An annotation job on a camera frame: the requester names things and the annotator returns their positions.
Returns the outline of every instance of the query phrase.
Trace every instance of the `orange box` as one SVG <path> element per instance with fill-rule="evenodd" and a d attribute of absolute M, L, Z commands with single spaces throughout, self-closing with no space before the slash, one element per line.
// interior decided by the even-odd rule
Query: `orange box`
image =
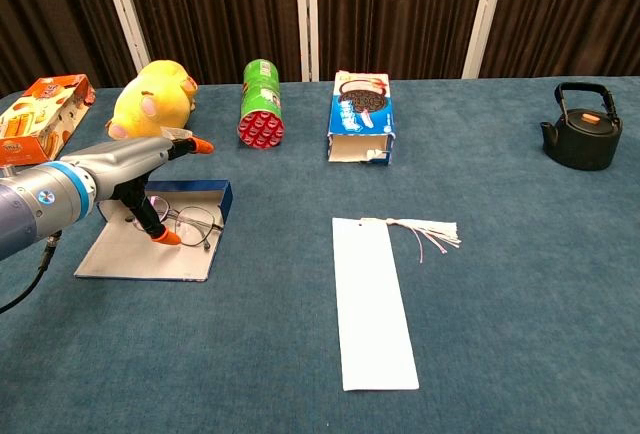
<path fill-rule="evenodd" d="M 38 79 L 0 116 L 0 165 L 55 159 L 95 98 L 84 74 Z"/>

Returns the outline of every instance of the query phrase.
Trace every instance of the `table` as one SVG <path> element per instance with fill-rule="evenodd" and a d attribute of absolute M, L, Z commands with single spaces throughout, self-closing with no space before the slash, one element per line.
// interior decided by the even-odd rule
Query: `table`
<path fill-rule="evenodd" d="M 332 83 L 282 85 L 265 152 L 235 135 L 240 86 L 202 86 L 190 127 L 216 153 L 152 179 L 231 181 L 209 281 L 75 279 L 102 221 L 66 229 L 0 317 L 0 432 L 639 432 L 640 78 L 587 78 L 624 121 L 601 172 L 542 152 L 561 80 L 392 82 L 390 166 L 326 161 Z M 108 140 L 119 92 L 64 153 Z M 342 391 L 332 217 L 458 223 L 462 248 L 422 265 L 390 228 L 418 391 Z M 1 303 L 41 250 L 0 263 Z"/>

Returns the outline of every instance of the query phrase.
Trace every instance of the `background curtain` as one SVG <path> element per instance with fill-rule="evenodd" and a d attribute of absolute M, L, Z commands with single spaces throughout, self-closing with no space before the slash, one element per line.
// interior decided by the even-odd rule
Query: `background curtain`
<path fill-rule="evenodd" d="M 85 73 L 123 86 L 135 68 L 112 0 L 0 0 L 0 96 L 38 77 Z"/>
<path fill-rule="evenodd" d="M 320 78 L 462 75 L 478 0 L 318 0 Z"/>
<path fill-rule="evenodd" d="M 498 0 L 480 77 L 640 74 L 640 0 Z"/>
<path fill-rule="evenodd" d="M 173 59 L 200 84 L 242 82 L 252 59 L 299 81 L 296 0 L 133 0 L 152 59 Z"/>

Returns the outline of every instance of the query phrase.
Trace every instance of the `kettle lid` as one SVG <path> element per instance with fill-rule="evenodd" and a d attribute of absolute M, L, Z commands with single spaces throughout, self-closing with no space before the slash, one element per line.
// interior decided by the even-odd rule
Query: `kettle lid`
<path fill-rule="evenodd" d="M 572 127 L 588 134 L 602 136 L 611 134 L 614 130 L 613 122 L 602 112 L 588 109 L 569 109 L 567 118 Z"/>

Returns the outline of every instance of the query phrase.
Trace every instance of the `yellow plush toy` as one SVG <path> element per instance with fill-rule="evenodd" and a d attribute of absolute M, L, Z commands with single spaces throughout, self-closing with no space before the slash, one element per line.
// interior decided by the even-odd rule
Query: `yellow plush toy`
<path fill-rule="evenodd" d="M 163 127 L 183 128 L 195 108 L 198 85 L 180 64 L 153 61 L 123 89 L 107 123 L 113 139 L 162 136 Z"/>

